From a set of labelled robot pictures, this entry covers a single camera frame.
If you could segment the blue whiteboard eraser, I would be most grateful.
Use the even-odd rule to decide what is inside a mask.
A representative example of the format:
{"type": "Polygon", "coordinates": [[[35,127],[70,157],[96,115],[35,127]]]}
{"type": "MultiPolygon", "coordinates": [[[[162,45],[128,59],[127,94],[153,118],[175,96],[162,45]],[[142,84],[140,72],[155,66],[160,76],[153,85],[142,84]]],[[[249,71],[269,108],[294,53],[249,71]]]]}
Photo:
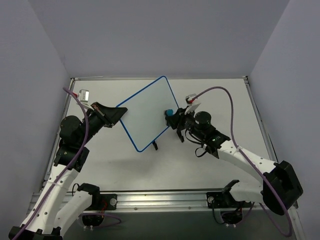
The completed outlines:
{"type": "Polygon", "coordinates": [[[172,117],[175,113],[172,109],[167,109],[164,111],[166,117],[172,117]]]}

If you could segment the blue framed whiteboard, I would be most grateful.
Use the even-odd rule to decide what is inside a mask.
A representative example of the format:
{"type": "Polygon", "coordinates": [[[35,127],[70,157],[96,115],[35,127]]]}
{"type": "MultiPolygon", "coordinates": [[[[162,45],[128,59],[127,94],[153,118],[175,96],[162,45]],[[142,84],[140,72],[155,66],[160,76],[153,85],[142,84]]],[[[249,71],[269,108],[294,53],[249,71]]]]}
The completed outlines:
{"type": "Polygon", "coordinates": [[[116,107],[127,108],[120,123],[135,150],[141,153],[168,129],[165,111],[174,114],[179,105],[167,77],[163,75],[116,107]]]}

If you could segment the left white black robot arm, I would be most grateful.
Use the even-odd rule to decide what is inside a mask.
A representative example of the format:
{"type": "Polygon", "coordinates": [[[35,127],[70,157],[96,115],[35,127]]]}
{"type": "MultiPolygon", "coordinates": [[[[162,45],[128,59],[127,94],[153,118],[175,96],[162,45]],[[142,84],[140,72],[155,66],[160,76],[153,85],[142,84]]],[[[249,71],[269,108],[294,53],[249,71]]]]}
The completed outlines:
{"type": "Polygon", "coordinates": [[[69,115],[61,121],[59,148],[47,183],[26,219],[11,228],[9,239],[61,240],[84,210],[100,206],[100,188],[89,183],[81,184],[68,203],[62,202],[89,155],[85,144],[103,127],[112,128],[127,111],[94,102],[83,120],[69,115]]]}

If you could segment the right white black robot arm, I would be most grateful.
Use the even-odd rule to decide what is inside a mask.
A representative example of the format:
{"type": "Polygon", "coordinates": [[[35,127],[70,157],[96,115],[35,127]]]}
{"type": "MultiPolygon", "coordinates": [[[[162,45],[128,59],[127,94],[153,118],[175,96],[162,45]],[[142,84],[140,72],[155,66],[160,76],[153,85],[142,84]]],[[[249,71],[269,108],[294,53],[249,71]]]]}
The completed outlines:
{"type": "Polygon", "coordinates": [[[180,140],[184,139],[182,131],[189,133],[205,153],[233,164],[257,180],[257,183],[248,184],[233,179],[223,189],[225,205],[255,202],[282,216],[302,196],[303,188],[289,162],[265,159],[236,145],[211,124],[208,112],[186,113],[179,108],[176,112],[166,110],[164,115],[167,126],[176,131],[180,140]]]}

